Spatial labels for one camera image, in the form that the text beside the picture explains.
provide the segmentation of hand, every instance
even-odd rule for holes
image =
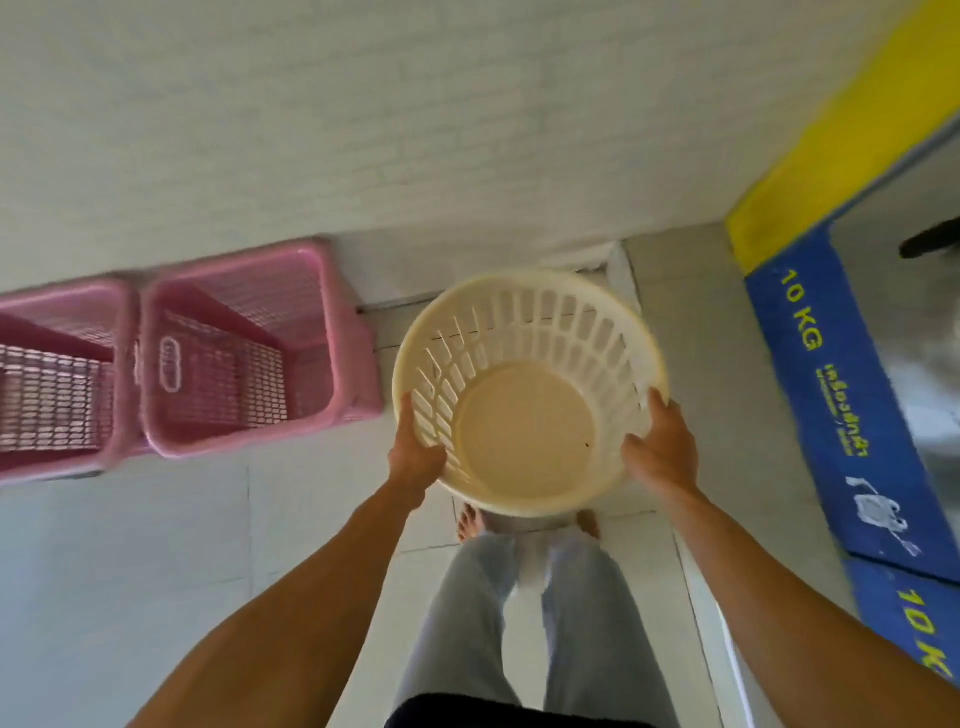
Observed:
[[[682,488],[699,493],[697,488],[697,442],[686,428],[680,406],[663,403],[660,392],[650,388],[647,406],[653,424],[646,437],[627,435],[620,447],[630,475],[659,496]]]
[[[409,392],[400,400],[396,439],[387,460],[390,462],[389,483],[404,495],[411,510],[420,508],[426,489],[437,482],[444,472],[446,448],[443,445],[428,448],[417,439],[414,405]]]

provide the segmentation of light blue jeans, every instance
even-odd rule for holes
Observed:
[[[520,705],[503,674],[503,605],[518,574],[514,536],[467,541],[430,606],[396,698],[451,693]],[[673,703],[620,567],[577,528],[554,534],[542,596],[548,713],[677,728]]]

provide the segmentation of round plastic basket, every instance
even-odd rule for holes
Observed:
[[[442,483],[494,513],[575,510],[623,480],[620,444],[649,429],[667,391],[642,319],[582,276],[514,271],[468,280],[427,306],[400,347],[394,403],[449,457]]]

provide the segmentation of tiled floor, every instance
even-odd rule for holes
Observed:
[[[784,563],[843,602],[849,593],[788,410],[742,282],[723,272],[729,254],[715,238],[694,234],[663,250],[657,239],[629,247],[644,315],[701,436],[705,489]],[[695,255],[672,252],[675,243]],[[421,308],[368,314],[385,392],[399,343]],[[740,417],[749,407],[765,420]],[[315,437],[182,463],[142,458],[99,478],[0,492],[4,724],[124,724],[200,636],[336,533],[386,476],[394,427],[388,405],[378,420]],[[738,727],[742,717],[721,694],[731,680],[716,646],[719,613],[695,566],[682,560],[669,523],[636,485],[598,510],[682,725],[718,728],[723,713],[727,728]],[[332,725],[378,725],[389,713],[425,609],[457,548],[455,512],[454,499],[437,487],[408,522]],[[507,606],[504,643],[508,677],[533,706],[542,701],[546,673],[538,538],[525,537],[531,556]],[[700,584],[692,597],[684,569]],[[698,626],[710,630],[707,640]]]

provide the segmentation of pink plastic basket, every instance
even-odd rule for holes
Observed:
[[[95,473],[139,433],[136,291],[88,279],[0,297],[0,484]]]
[[[149,287],[143,309],[143,422],[164,457],[383,409],[372,334],[322,240],[178,266]]]

